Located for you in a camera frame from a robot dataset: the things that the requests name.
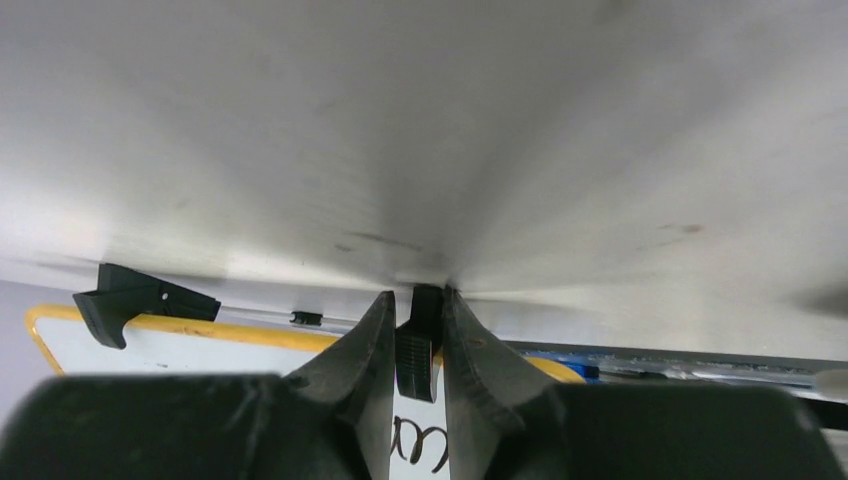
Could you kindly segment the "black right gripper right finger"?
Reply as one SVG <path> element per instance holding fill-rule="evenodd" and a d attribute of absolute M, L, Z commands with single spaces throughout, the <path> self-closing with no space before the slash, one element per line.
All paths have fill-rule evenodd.
<path fill-rule="evenodd" d="M 448 287 L 445 408 L 454 479 L 561 479 L 564 402 L 557 383 L 485 328 Z"/>

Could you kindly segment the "yellow framed small whiteboard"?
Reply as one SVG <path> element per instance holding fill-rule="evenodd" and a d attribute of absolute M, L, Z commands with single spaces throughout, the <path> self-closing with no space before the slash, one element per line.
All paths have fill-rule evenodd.
<path fill-rule="evenodd" d="M 450 475 L 443 356 L 448 287 L 418 285 L 395 323 L 387 479 Z M 71 307 L 27 315 L 61 373 L 1 438 L 5 479 L 286 479 L 284 378 L 341 337 L 216 321 L 209 296 L 114 264 Z M 564 402 L 570 371 L 539 367 Z"/>

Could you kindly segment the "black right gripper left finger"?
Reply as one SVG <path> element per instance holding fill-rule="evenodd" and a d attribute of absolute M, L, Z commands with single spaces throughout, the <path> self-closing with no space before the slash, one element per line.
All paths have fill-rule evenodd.
<path fill-rule="evenodd" d="M 286 479 L 387 479 L 396 300 L 380 293 L 357 325 L 284 378 Z"/>

